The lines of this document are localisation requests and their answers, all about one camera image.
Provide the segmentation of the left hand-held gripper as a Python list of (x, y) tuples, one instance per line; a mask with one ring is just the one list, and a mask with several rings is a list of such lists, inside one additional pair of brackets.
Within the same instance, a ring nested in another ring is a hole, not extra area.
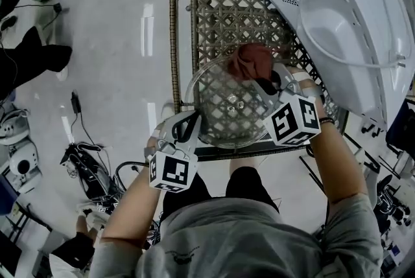
[(202, 117), (196, 110), (166, 119), (151, 136), (158, 137), (158, 151), (149, 163), (149, 185), (167, 192), (187, 190), (197, 172), (195, 154)]

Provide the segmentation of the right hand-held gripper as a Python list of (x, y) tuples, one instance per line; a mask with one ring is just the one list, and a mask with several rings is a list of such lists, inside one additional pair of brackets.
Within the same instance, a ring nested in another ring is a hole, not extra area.
[(291, 73), (285, 65), (274, 65), (269, 79), (252, 81), (270, 113), (263, 125), (277, 146), (300, 146), (320, 133), (315, 106), (318, 97), (302, 93), (297, 73)]

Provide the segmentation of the person's left hand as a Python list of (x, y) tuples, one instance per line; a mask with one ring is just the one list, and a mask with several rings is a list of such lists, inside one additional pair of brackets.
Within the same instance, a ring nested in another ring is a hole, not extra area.
[(159, 138), (150, 136), (147, 141), (147, 146), (144, 148), (144, 157), (145, 161), (149, 162), (152, 158), (152, 156), (158, 151), (158, 142)]

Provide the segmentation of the person's right hand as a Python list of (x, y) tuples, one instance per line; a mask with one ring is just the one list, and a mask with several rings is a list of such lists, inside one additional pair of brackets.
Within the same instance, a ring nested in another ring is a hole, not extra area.
[(307, 72), (299, 72), (296, 75), (302, 88), (302, 93), (306, 97), (318, 97), (322, 101), (322, 104), (325, 104), (325, 96), (322, 91), (322, 88), (315, 83), (312, 77)]

